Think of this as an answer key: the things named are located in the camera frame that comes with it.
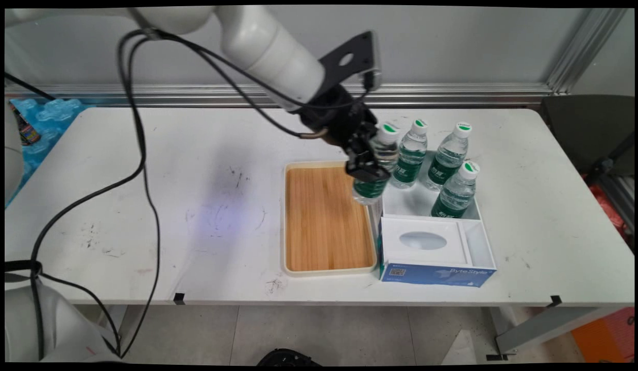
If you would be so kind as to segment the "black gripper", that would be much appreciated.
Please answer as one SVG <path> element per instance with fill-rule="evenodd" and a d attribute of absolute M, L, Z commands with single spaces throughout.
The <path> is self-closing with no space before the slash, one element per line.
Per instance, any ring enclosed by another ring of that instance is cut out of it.
<path fill-rule="evenodd" d="M 347 175 L 362 182 L 387 181 L 391 174 L 376 157 L 373 146 L 382 146 L 377 119 L 361 100 L 337 85 L 310 101 L 313 106 L 339 106 L 336 109 L 300 108 L 301 122 L 312 131 L 327 129 L 322 139 L 339 146 L 348 156 Z"/>

